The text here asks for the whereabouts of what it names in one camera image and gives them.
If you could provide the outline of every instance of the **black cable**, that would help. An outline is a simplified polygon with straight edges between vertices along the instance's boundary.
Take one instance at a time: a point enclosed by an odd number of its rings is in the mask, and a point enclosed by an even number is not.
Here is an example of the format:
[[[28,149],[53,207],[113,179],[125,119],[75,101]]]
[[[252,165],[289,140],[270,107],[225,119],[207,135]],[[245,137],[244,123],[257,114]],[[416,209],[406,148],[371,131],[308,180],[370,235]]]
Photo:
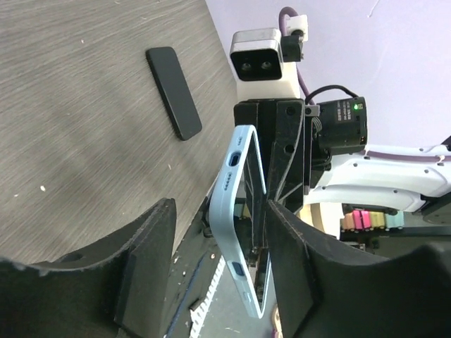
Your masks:
[[[339,89],[339,90],[341,90],[342,92],[348,94],[350,97],[359,97],[359,95],[355,94],[354,92],[351,92],[351,91],[350,91],[348,88],[346,88],[346,87],[340,86],[340,85],[338,85],[338,84],[331,84],[331,85],[329,85],[329,86],[324,86],[324,87],[318,88],[317,90],[314,90],[312,93],[310,93],[309,95],[307,95],[307,96],[305,97],[305,102],[306,102],[307,104],[309,104],[309,102],[310,102],[316,95],[318,95],[318,94],[320,94],[320,93],[327,92],[327,91],[332,90],[332,89]]]

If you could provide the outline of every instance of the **wooden table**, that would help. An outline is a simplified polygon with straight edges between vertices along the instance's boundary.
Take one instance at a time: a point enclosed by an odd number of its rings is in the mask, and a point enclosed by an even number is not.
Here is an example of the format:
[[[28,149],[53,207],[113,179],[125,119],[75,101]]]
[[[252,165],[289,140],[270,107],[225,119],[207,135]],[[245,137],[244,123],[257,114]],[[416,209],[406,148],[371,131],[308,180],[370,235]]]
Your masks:
[[[180,142],[144,51],[172,46],[204,129]],[[180,243],[233,131],[203,0],[0,2],[0,256],[53,260],[175,198]]]

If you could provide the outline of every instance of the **phone case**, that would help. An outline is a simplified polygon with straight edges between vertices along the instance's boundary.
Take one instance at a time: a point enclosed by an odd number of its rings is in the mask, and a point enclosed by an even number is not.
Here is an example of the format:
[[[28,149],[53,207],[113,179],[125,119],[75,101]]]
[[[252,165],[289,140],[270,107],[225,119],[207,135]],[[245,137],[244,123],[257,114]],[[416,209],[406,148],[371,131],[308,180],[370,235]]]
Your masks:
[[[262,318],[266,306],[268,282],[271,278],[271,260],[267,256],[265,284],[260,306],[233,222],[235,199],[251,142],[254,142],[257,150],[259,165],[260,178],[256,184],[260,184],[261,186],[258,189],[261,189],[263,194],[266,194],[257,130],[253,125],[238,125],[233,132],[227,154],[211,195],[209,221],[211,232],[232,274],[247,313],[250,317]]]
[[[381,229],[385,227],[384,213],[378,211],[370,211],[369,217],[371,219],[371,227],[374,229]]]
[[[362,225],[364,229],[371,229],[371,219],[369,217],[369,211],[361,210],[360,216],[362,217]]]
[[[362,215],[360,214],[360,210],[354,210],[352,212],[352,217],[354,218],[355,230],[363,230],[364,225],[362,222]]]
[[[387,229],[402,229],[404,227],[404,213],[398,211],[396,215],[385,214]]]
[[[347,213],[342,219],[343,230],[355,230],[354,218],[352,213]]]

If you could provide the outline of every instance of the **black smartphone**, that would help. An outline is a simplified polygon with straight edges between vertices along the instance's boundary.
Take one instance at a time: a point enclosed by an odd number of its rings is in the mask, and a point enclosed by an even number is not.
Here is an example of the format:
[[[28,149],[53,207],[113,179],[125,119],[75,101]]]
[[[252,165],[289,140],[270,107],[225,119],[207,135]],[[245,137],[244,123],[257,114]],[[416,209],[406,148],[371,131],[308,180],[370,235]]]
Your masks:
[[[146,50],[146,58],[177,137],[189,140],[202,123],[177,54],[172,47],[158,47]]]

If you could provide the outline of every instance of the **cable connector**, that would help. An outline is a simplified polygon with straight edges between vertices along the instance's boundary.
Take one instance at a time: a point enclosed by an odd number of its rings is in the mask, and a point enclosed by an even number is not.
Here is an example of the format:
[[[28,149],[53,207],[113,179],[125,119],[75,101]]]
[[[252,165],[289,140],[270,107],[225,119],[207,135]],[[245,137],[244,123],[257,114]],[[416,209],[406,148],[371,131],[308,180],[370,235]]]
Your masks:
[[[302,32],[302,42],[309,41],[309,22],[307,15],[298,15],[288,17],[286,21],[287,35],[291,35],[293,32]]]

